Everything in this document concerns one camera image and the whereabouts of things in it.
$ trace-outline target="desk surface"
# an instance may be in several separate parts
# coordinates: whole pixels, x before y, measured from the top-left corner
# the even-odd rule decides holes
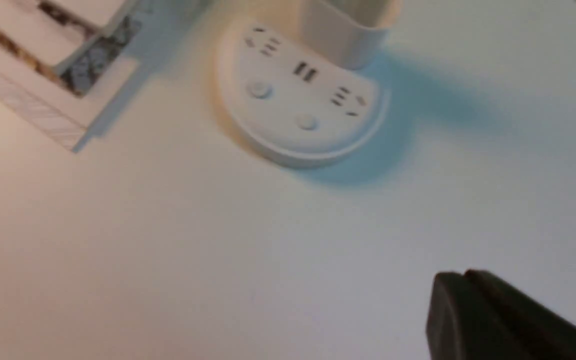
[[[576,323],[576,2],[406,2],[395,111],[314,171],[215,106],[236,3],[162,35],[77,154],[0,105],[0,360],[422,360],[433,275],[469,267]]]

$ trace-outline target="white power strip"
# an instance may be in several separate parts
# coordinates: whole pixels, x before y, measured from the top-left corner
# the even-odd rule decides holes
[[[226,109],[249,143],[282,166],[347,157],[389,110],[391,90],[377,77],[339,68],[256,20],[235,21],[217,56]],[[374,66],[368,73],[389,79],[387,66]]]

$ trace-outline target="semicircular power strip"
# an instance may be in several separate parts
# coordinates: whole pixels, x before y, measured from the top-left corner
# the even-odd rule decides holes
[[[282,166],[342,160],[389,111],[391,90],[380,81],[389,79],[388,66],[345,70],[253,19],[228,28],[217,56],[226,110],[250,145]]]

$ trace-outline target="book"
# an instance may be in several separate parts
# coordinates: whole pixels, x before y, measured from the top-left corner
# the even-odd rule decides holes
[[[80,23],[59,22],[36,0],[0,0],[0,34],[55,73],[97,37]]]
[[[59,69],[59,66],[55,68],[45,64],[40,57],[14,41],[14,37],[9,37],[3,32],[0,32],[0,48],[44,78],[81,98],[92,89],[141,28],[142,23],[139,20],[127,16],[119,23],[112,36],[108,38],[99,35],[89,36],[87,38],[89,45],[76,49],[69,56],[68,62],[64,61],[59,65],[62,69]]]

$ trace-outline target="power button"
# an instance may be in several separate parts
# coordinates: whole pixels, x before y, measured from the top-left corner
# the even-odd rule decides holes
[[[265,81],[255,80],[250,81],[246,89],[250,96],[257,99],[265,99],[273,92],[273,87]]]

